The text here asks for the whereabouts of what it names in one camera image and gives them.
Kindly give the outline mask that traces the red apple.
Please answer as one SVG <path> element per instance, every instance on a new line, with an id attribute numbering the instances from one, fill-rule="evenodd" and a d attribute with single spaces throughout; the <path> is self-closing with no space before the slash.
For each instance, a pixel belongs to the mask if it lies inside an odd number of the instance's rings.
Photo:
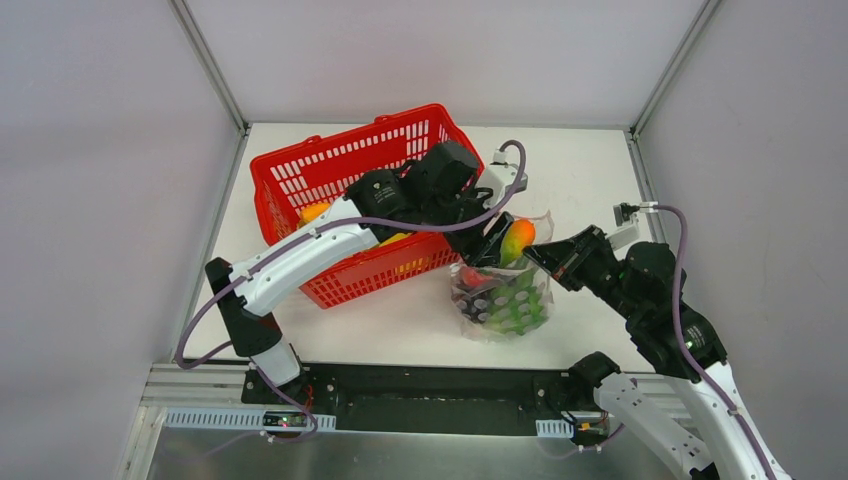
<path id="1" fill-rule="evenodd" d="M 469 291 L 479 289 L 489 285 L 494 280 L 493 277 L 486 272 L 478 269 L 461 266 L 459 270 L 459 285 Z"/>

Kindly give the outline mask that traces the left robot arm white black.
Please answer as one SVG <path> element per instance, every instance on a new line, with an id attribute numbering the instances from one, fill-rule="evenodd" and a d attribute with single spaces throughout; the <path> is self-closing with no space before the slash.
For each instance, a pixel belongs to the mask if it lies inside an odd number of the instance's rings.
<path id="1" fill-rule="evenodd" d="M 250 359 L 281 404 L 305 390 L 303 369 L 273 317 L 292 291 L 355 254 L 399 233 L 437 233 L 473 264 L 495 262 L 507 228 L 503 208 L 525 190 L 527 156 L 507 141 L 481 167 L 469 149 L 438 143 L 419 160 L 360 176 L 327 210 L 251 260 L 206 265 L 214 292 L 204 311 L 218 307 L 232 347 Z"/>

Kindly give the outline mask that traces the dark purple grape bunch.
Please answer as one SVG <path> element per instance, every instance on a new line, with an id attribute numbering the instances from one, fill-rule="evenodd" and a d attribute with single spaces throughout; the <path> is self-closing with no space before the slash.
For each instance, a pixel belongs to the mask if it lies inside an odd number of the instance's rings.
<path id="1" fill-rule="evenodd" d="M 457 285 L 451 287 L 451 300 L 460 314 L 475 324 L 485 324 L 495 310 L 493 284 L 470 287 Z"/>

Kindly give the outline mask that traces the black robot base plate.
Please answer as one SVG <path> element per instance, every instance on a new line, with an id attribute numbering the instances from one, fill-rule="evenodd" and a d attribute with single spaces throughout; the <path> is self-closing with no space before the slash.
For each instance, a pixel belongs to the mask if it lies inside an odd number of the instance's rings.
<path id="1" fill-rule="evenodd" d="M 601 409 L 594 391 L 619 367 L 599 352 L 565 371 L 308 363 L 283 387 L 342 431 L 533 436 Z"/>

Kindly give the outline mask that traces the orange green mango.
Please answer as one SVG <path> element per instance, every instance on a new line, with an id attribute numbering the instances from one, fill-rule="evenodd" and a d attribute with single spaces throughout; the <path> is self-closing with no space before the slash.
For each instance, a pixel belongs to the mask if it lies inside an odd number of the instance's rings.
<path id="1" fill-rule="evenodd" d="M 536 238 L 536 228 L 528 219 L 515 220 L 507 229 L 500 246 L 498 267 L 507 268 L 516 262 L 523 250 L 532 245 Z"/>

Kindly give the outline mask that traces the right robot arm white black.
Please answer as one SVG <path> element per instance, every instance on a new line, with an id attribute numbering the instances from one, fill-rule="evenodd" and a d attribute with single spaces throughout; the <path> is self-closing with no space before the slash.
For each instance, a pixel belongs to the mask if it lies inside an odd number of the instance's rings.
<path id="1" fill-rule="evenodd" d="M 570 368 L 573 405 L 609 411 L 679 479 L 789 478 L 744 406 L 716 331 L 681 301 L 683 272 L 668 245 L 637 242 L 617 259 L 605 233 L 590 226 L 523 254 L 566 290 L 586 288 L 624 318 L 638 352 L 666 379 L 695 429 L 645 398 L 600 352 Z"/>

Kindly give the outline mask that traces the clear zip top bag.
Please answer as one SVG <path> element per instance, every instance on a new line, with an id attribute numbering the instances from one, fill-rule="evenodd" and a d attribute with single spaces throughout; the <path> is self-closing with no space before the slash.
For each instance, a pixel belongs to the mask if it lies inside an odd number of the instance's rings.
<path id="1" fill-rule="evenodd" d="M 463 259 L 450 266 L 451 301 L 460 316 L 464 337 L 507 341 L 544 325 L 553 309 L 548 276 L 521 256 L 505 264 L 501 258 L 506 222 L 500 218 L 482 229 L 471 265 Z"/>

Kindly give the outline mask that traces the green lettuce head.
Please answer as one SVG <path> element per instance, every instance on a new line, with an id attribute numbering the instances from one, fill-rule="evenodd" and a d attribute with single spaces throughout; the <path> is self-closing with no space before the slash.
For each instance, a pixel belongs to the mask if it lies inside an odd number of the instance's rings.
<path id="1" fill-rule="evenodd" d="M 549 320 L 553 296 L 549 282 L 528 270 L 495 286 L 494 303 L 493 315 L 483 327 L 503 336 L 524 336 Z"/>

